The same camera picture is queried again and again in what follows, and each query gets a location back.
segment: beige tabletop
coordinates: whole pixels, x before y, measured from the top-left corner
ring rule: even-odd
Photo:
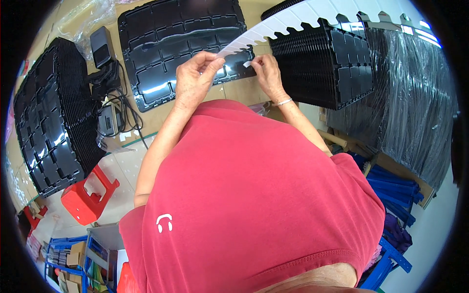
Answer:
[[[102,5],[103,2],[112,3],[111,1],[123,2],[124,0],[62,0],[62,2],[59,3],[55,9],[50,12],[49,16],[45,19],[43,26],[39,30],[36,38],[34,39],[33,45],[26,58],[30,63],[29,68],[47,48],[50,42],[54,40],[54,38],[70,38],[70,36],[74,35],[77,31],[82,31],[83,24],[89,23],[88,21],[90,20],[90,17],[100,17],[100,15],[96,15],[96,11],[99,11],[100,5]],[[107,18],[114,18],[113,22],[107,23],[105,26],[111,34],[111,40],[114,52],[117,55],[117,60],[124,67],[125,64],[121,50],[121,43],[119,40],[117,18],[123,12],[132,10],[135,7],[141,6],[147,2],[150,1],[138,0],[129,4],[116,3],[115,15],[110,15],[110,17]],[[241,6],[248,29],[261,21],[260,16],[264,11],[280,2],[281,0],[239,0],[239,4]],[[103,23],[97,22],[90,27],[90,31],[94,31],[102,25]],[[258,44],[259,45],[254,46],[255,55],[272,52],[268,42]],[[93,61],[87,61],[87,67],[88,73],[97,71]],[[127,72],[125,75],[127,88],[130,89]],[[18,77],[14,93],[16,93],[16,91],[21,86],[23,79],[24,76]],[[132,93],[130,90],[129,92],[129,102],[132,107],[138,111]],[[245,105],[254,105],[269,100],[269,98],[260,89],[257,82],[257,77],[255,76],[212,86],[207,97],[205,98],[205,101],[214,99],[231,99],[239,101]],[[168,102],[147,112],[139,112],[140,117],[144,123],[144,127],[142,129],[142,135],[144,137],[152,136],[159,131],[163,121],[172,108],[173,103],[174,101]],[[114,140],[119,145],[126,147],[139,141],[140,137],[131,131],[130,137],[126,137],[124,141],[121,141],[119,137],[115,138]],[[7,140],[6,150],[8,158],[6,163],[8,170],[7,177],[10,194],[12,195],[15,208],[17,212],[19,212],[26,205],[28,205],[29,202],[36,198],[38,194],[27,173],[27,168],[24,165],[23,157],[20,152],[19,143],[14,129],[12,130]]]

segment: neck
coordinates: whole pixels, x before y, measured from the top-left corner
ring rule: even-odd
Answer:
[[[256,293],[286,293],[312,285],[352,288],[356,281],[355,269],[350,264],[335,263],[291,277]]]

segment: red t-shirt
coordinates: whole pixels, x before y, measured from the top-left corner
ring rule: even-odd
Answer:
[[[349,263],[360,279],[385,210],[353,158],[231,100],[202,103],[145,206],[119,222],[141,292],[254,292]]]

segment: cardboard box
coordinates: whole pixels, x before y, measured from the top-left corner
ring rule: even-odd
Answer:
[[[68,293],[80,293],[80,286],[70,280],[67,280]]]
[[[85,241],[72,245],[70,254],[67,256],[67,266],[76,267],[79,265],[83,267],[85,262],[85,248]]]
[[[75,274],[69,274],[67,280],[70,281],[70,282],[78,284],[78,291],[81,293],[81,291],[82,291],[82,276],[75,275]]]
[[[66,271],[59,271],[59,274],[58,274],[58,278],[65,282],[67,280],[67,277],[68,277],[68,273]]]

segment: black power adapter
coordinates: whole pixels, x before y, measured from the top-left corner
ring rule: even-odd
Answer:
[[[114,60],[114,49],[111,43],[111,34],[102,26],[90,36],[91,50],[93,51],[94,65],[101,69],[104,65]]]

